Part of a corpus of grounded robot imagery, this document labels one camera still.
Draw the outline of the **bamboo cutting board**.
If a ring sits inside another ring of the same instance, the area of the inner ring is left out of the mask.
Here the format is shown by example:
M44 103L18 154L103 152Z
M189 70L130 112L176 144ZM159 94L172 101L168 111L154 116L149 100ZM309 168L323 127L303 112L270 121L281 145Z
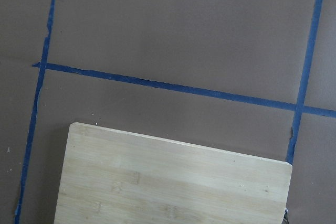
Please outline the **bamboo cutting board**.
M55 223L281 223L292 166L114 130L69 127Z

